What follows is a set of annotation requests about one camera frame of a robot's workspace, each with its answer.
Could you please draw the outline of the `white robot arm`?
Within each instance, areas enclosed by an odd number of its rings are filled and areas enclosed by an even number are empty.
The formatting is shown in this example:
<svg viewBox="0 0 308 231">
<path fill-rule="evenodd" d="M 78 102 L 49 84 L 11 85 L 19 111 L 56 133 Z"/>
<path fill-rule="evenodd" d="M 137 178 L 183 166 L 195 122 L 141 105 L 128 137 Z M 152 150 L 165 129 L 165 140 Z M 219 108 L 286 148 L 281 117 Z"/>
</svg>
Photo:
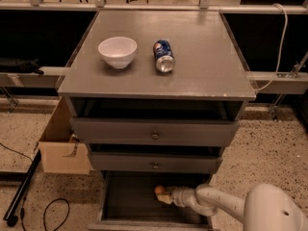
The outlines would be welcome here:
<svg viewBox="0 0 308 231">
<path fill-rule="evenodd" d="M 191 208 L 205 217 L 221 209 L 239 221 L 243 231 L 308 231 L 308 218 L 286 193 L 271 184 L 253 187 L 245 199 L 208 184 L 195 189 L 157 186 L 154 193 L 159 201 Z"/>
</svg>

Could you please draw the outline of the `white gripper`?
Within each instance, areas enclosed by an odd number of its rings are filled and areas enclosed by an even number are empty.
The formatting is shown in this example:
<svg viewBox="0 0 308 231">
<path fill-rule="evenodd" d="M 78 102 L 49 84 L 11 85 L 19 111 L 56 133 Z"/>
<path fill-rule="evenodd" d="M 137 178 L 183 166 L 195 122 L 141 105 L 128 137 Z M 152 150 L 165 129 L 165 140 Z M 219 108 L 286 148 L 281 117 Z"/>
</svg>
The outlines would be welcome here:
<svg viewBox="0 0 308 231">
<path fill-rule="evenodd" d="M 191 207 L 195 201 L 194 189 L 187 187 L 166 187 L 166 191 L 172 194 L 158 194 L 157 199 L 168 205 L 174 203 L 177 207 Z"/>
</svg>

